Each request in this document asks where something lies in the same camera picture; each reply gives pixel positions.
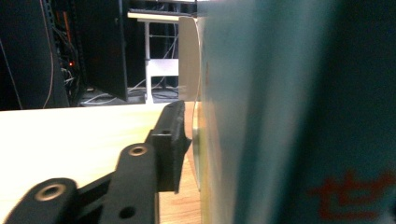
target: black bracket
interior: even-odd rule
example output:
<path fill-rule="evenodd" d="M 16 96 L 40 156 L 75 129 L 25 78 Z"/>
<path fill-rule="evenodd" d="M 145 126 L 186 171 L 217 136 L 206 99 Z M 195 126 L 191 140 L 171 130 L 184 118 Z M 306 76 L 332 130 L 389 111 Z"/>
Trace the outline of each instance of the black bracket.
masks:
<path fill-rule="evenodd" d="M 116 170 L 77 189 L 54 178 L 30 189 L 6 223 L 159 223 L 160 191 L 178 193 L 184 155 L 184 102 L 167 105 L 145 143 L 126 147 Z"/>

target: wooden desk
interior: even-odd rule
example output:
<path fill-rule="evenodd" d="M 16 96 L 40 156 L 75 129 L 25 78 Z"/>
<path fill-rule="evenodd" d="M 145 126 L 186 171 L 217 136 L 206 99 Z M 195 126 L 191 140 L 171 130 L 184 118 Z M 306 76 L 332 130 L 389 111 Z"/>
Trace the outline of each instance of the wooden desk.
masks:
<path fill-rule="evenodd" d="M 0 221 L 27 190 L 52 177 L 79 187 L 113 171 L 126 146 L 144 142 L 164 105 L 117 105 L 0 112 Z M 191 116 L 187 110 L 186 118 Z M 188 157 L 180 193 L 160 193 L 161 223 L 200 223 Z"/>

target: black cable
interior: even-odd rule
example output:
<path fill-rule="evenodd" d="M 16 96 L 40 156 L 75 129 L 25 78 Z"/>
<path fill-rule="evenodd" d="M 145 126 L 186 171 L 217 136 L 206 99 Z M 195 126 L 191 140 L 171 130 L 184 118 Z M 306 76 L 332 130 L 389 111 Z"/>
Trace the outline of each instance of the black cable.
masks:
<path fill-rule="evenodd" d="M 47 103 L 48 103 L 48 101 L 49 101 L 49 99 L 50 99 L 50 95 L 51 95 L 51 92 L 52 92 L 52 82 L 53 82 L 54 64 L 53 64 L 52 46 L 51 46 L 51 44 L 50 44 L 50 34 L 49 34 L 48 26 L 47 26 L 46 14 L 45 14 L 45 12 L 44 12 L 44 4 L 43 4 L 43 1 L 42 1 L 42 0 L 40 0 L 40 6 L 41 6 L 41 13 L 42 13 L 43 20 L 44 20 L 44 26 L 45 26 L 45 29 L 46 29 L 47 40 L 48 40 L 48 44 L 49 44 L 49 56 L 50 56 L 50 64 L 51 64 L 50 83 L 49 83 L 49 94 L 48 94 L 48 96 L 47 96 L 46 102 L 45 102 L 44 105 L 43 105 L 43 109 L 44 109 L 44 108 L 46 108 L 46 106 L 47 106 Z"/>
<path fill-rule="evenodd" d="M 138 95 L 138 94 L 142 94 L 142 95 L 143 95 L 144 93 L 146 93 L 146 91 L 141 91 L 141 90 L 128 91 L 128 97 L 130 97 L 130 96 L 136 96 L 136 95 Z M 93 102 L 89 102 L 87 105 L 94 105 L 94 104 L 96 104 L 96 103 L 101 104 L 103 101 L 107 101 L 107 100 L 109 100 L 109 99 L 114 99 L 114 98 L 115 98 L 114 96 L 105 93 L 105 94 L 103 94 L 102 96 L 97 97 L 96 99 L 94 99 Z"/>
<path fill-rule="evenodd" d="M 166 88 L 166 89 L 154 89 L 154 90 L 152 90 L 153 92 L 161 92 L 161 91 L 170 91 L 170 92 L 173 92 L 173 93 L 176 93 L 177 95 L 178 95 L 178 90 L 172 90 L 172 89 L 168 89 L 168 88 Z"/>
<path fill-rule="evenodd" d="M 152 94 L 152 96 L 154 96 L 157 99 L 162 99 L 162 100 L 176 100 L 178 99 L 178 97 L 171 97 L 171 96 L 167 96 L 167 95 L 162 95 L 162 94 Z"/>
<path fill-rule="evenodd" d="M 9 67 L 7 56 L 6 56 L 6 51 L 4 50 L 3 42 L 1 40 L 1 38 L 0 38 L 0 46 L 1 46 L 1 50 L 3 52 L 4 60 L 6 61 L 6 66 L 7 66 L 8 72 L 9 72 L 9 76 L 11 77 L 12 86 L 14 87 L 15 94 L 17 95 L 18 105 L 20 106 L 20 109 L 23 109 L 21 98 L 20 98 L 20 95 L 17 90 L 17 85 L 15 84 L 14 77 L 12 76 L 11 68 Z"/>
<path fill-rule="evenodd" d="M 72 53 L 74 54 L 74 56 L 76 58 L 78 58 L 78 52 L 76 51 L 75 47 L 73 46 L 72 43 L 70 43 L 66 36 L 64 36 L 64 34 L 62 34 L 62 31 L 60 31 L 58 28 L 52 26 L 52 30 L 61 38 L 62 42 L 64 42 L 64 44 L 72 51 Z"/>

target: floor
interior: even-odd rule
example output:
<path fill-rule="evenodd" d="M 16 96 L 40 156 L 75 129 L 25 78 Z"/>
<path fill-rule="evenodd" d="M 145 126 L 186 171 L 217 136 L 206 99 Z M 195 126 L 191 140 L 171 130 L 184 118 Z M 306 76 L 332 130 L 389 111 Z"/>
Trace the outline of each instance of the floor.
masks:
<path fill-rule="evenodd" d="M 174 87 L 156 87 L 152 90 L 154 104 L 172 103 L 178 100 L 178 89 Z M 101 105 L 142 105 L 145 103 L 145 88 L 128 88 L 128 101 L 95 89 L 87 89 L 81 97 L 80 106 Z"/>

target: red logo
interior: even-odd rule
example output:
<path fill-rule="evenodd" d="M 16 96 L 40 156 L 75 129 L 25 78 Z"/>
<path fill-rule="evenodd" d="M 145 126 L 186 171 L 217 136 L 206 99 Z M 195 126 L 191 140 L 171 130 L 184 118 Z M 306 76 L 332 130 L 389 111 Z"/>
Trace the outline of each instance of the red logo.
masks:
<path fill-rule="evenodd" d="M 395 184 L 396 176 L 392 172 L 385 172 L 374 180 L 358 181 L 355 173 L 348 171 L 342 183 L 329 177 L 321 187 L 308 193 L 319 196 L 318 212 L 322 219 L 375 219 L 379 217 L 379 211 L 370 205 L 381 200 L 385 191 Z"/>

